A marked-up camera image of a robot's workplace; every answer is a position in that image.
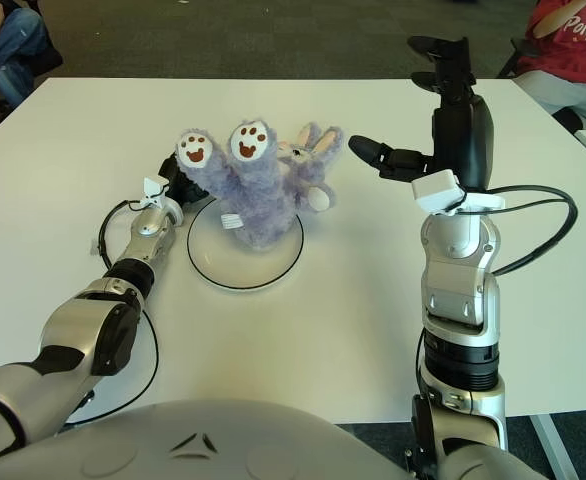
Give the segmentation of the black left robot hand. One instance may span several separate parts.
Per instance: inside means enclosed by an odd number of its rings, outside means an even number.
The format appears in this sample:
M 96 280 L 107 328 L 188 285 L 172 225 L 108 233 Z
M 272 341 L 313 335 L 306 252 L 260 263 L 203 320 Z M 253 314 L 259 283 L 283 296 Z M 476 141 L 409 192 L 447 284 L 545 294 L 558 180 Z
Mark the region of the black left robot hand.
M 168 181 L 165 195 L 176 201 L 182 208 L 209 197 L 207 191 L 200 188 L 178 168 L 175 154 L 171 154 L 163 161 L 158 175 Z

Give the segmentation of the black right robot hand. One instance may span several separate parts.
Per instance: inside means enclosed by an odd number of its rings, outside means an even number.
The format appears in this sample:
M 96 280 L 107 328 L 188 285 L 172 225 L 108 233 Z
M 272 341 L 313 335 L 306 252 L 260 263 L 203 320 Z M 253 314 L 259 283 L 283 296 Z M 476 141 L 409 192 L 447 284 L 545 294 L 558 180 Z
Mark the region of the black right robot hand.
M 349 149 L 383 179 L 410 183 L 450 170 L 466 191 L 487 191 L 493 166 L 494 126 L 484 98 L 475 93 L 469 40 L 411 36 L 409 47 L 434 65 L 414 72 L 411 81 L 433 92 L 440 105 L 433 111 L 433 153 L 393 148 L 362 135 L 348 140 Z

